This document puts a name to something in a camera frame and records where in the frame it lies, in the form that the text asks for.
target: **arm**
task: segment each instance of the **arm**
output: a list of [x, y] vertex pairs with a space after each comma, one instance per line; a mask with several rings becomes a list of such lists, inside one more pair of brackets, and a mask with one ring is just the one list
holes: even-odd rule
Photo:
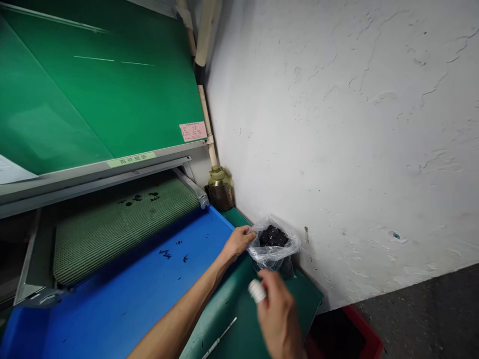
[[236, 228], [220, 255], [193, 287], [141, 339], [129, 359], [178, 358], [218, 283], [256, 233], [249, 226]]

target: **black debris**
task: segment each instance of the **black debris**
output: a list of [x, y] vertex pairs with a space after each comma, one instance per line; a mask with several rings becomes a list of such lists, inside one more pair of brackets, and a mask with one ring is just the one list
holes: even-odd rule
[[261, 247], [266, 246], [279, 246], [284, 247], [288, 242], [288, 237], [279, 228], [270, 225], [259, 236], [259, 245]]

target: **metal bracket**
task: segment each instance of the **metal bracket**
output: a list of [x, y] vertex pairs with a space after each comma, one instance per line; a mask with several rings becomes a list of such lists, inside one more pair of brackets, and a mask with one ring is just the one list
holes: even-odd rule
[[179, 169], [173, 169], [173, 172], [178, 176], [178, 178], [185, 184], [186, 187], [193, 193], [198, 201], [200, 201], [201, 209], [205, 209], [210, 205], [210, 201], [208, 200], [208, 196], [206, 192], [203, 191], [201, 188], [198, 187], [196, 183], [194, 183], [188, 176], [184, 175]]
[[130, 172], [125, 172], [120, 175], [111, 176], [104, 179], [98, 179], [92, 182], [79, 184], [73, 187], [67, 187], [59, 189], [57, 191], [0, 205], [0, 219], [44, 207], [53, 203], [61, 202], [66, 199], [78, 197], [83, 194], [95, 192], [100, 189], [108, 188], [117, 184], [136, 180], [138, 178], [149, 176], [157, 172], [169, 170], [178, 166], [183, 166], [184, 163], [188, 161], [191, 161], [190, 156], [181, 157], [176, 160], [163, 162], [157, 165], [144, 167]]
[[193, 172], [191, 171], [190, 163], [185, 162], [183, 163], [183, 170], [185, 171], [185, 174], [194, 182], [195, 177], [193, 176]]
[[31, 227], [30, 240], [28, 242], [28, 248], [26, 250], [25, 260], [23, 262], [23, 268], [21, 270], [20, 280], [18, 282], [18, 288], [16, 290], [13, 305], [21, 303], [21, 305], [25, 307], [50, 308], [53, 307], [60, 300], [60, 297], [65, 293], [65, 291], [60, 289], [27, 283], [27, 275], [28, 271], [30, 270], [31, 257], [33, 254], [33, 248], [35, 246], [35, 239], [38, 232], [40, 217], [41, 208], [36, 211], [35, 219]]

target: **blue tray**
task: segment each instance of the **blue tray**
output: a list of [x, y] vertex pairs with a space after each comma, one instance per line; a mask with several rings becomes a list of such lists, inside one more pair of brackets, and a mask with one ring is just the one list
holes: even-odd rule
[[16, 307], [0, 358], [125, 358], [206, 271], [233, 229], [214, 208], [198, 208], [102, 268], [56, 307]]

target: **green label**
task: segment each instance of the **green label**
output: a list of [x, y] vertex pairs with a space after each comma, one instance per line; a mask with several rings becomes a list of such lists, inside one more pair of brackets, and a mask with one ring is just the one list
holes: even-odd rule
[[147, 152], [141, 155], [135, 155], [130, 157], [123, 157], [116, 160], [111, 160], [111, 161], [108, 161], [107, 164], [110, 166], [110, 168], [114, 168], [114, 167], [129, 165], [131, 163], [135, 163], [139, 161], [149, 160], [155, 157], [156, 155], [154, 152]]

